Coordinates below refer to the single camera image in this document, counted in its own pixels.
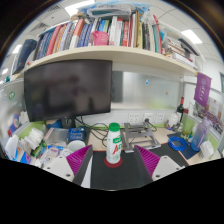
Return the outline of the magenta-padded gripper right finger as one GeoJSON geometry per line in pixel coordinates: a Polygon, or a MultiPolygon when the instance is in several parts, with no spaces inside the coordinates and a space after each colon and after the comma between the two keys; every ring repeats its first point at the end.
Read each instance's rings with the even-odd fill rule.
{"type": "Polygon", "coordinates": [[[169,156],[158,156],[138,145],[134,146],[134,155],[145,184],[157,181],[182,169],[169,156]]]}

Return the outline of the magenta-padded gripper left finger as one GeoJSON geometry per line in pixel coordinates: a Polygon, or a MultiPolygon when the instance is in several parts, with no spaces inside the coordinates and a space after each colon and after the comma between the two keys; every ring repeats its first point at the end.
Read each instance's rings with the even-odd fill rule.
{"type": "Polygon", "coordinates": [[[81,187],[89,187],[93,160],[92,146],[85,146],[72,154],[59,156],[44,169],[81,187]]]}

